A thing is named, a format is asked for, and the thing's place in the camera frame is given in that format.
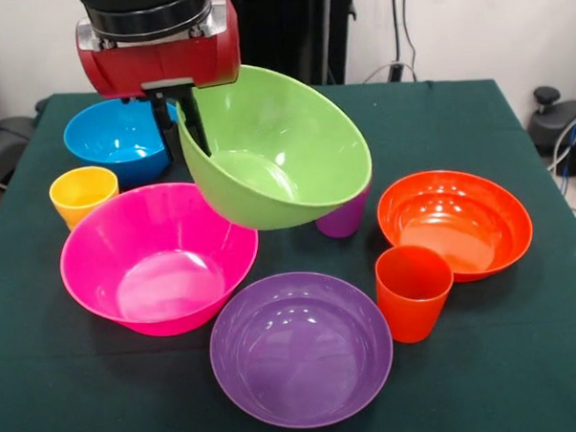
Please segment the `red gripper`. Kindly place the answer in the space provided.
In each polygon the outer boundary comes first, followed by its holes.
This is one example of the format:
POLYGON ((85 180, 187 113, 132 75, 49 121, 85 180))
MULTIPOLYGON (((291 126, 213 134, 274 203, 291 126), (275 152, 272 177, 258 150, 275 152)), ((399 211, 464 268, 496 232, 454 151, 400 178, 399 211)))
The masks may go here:
MULTIPOLYGON (((184 123, 198 147, 210 152, 192 84, 204 88, 228 84, 238 77, 240 41, 237 13, 230 0, 212 0, 210 12, 199 24, 203 34, 189 30, 164 38, 121 42, 103 47, 102 36, 89 18, 77 22, 75 44, 81 67, 97 92, 107 98, 144 97, 150 90, 180 86, 177 102, 184 123)), ((178 124, 171 119, 163 94, 150 99, 165 152, 171 163, 184 163, 178 124)))

